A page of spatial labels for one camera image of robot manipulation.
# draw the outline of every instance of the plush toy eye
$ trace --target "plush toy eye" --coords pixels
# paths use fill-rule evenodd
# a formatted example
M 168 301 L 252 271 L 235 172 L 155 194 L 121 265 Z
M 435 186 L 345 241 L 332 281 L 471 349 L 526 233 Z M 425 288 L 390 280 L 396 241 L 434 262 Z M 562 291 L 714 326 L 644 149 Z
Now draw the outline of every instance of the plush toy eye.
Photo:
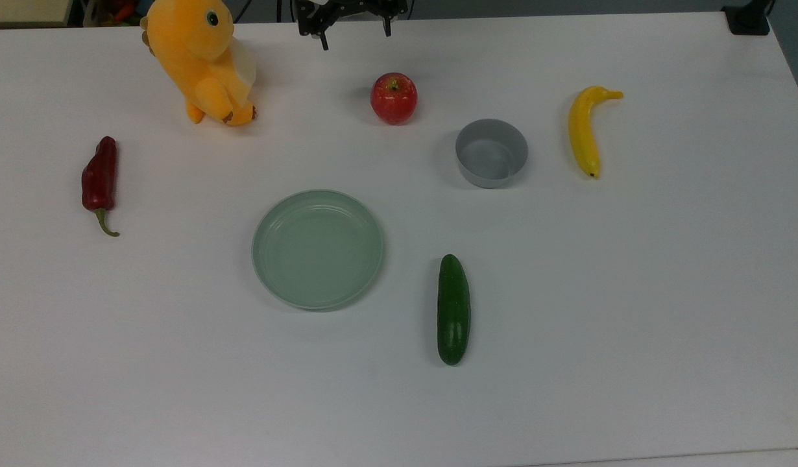
M 217 26 L 217 13 L 213 12 L 212 10 L 206 12 L 206 21 L 208 21 L 208 23 L 212 26 Z

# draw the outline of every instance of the plush toy arm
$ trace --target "plush toy arm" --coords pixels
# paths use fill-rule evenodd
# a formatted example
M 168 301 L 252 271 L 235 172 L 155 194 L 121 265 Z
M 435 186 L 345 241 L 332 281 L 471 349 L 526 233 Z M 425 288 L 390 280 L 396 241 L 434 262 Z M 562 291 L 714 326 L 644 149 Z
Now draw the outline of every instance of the plush toy arm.
M 206 78 L 197 83 L 195 88 L 200 109 L 220 121 L 227 122 L 233 116 L 234 109 L 229 101 L 226 89 L 215 78 Z

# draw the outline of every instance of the black cable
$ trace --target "black cable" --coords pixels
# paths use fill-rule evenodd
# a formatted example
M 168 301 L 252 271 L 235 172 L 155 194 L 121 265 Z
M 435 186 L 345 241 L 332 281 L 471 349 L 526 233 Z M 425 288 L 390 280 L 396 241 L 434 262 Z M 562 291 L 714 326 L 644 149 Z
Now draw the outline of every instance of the black cable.
M 244 8 L 241 10 L 240 13 L 238 13 L 238 16 L 235 17 L 235 21 L 233 21 L 232 23 L 237 23 L 237 21 L 241 21 L 241 18 L 243 17 L 243 14 L 246 12 L 246 8 L 248 8 L 248 4 L 250 4 L 251 2 L 252 2 L 252 0 L 246 0 Z

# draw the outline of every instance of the gray bowl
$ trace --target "gray bowl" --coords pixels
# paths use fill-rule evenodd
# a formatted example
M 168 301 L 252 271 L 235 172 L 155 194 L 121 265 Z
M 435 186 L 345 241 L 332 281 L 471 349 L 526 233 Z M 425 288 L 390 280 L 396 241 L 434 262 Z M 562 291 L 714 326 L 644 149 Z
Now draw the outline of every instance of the gray bowl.
M 497 188 L 523 169 L 529 156 L 526 138 L 500 119 L 478 119 L 456 137 L 459 171 L 481 188 Z

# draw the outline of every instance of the pepper stem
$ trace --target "pepper stem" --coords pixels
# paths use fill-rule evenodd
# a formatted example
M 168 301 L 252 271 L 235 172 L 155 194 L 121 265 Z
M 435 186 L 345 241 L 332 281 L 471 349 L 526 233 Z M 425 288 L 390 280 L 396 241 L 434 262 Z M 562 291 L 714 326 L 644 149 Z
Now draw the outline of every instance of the pepper stem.
M 105 232 L 106 234 L 108 234 L 108 235 L 110 235 L 112 237 L 118 237 L 119 236 L 119 232 L 111 232 L 108 229 L 108 226 L 105 225 L 105 216 L 108 214 L 108 210 L 106 210 L 105 208 L 99 208 L 98 210 L 93 210 L 93 212 L 96 213 L 96 219 L 99 220 L 99 227 L 102 228 L 103 232 Z

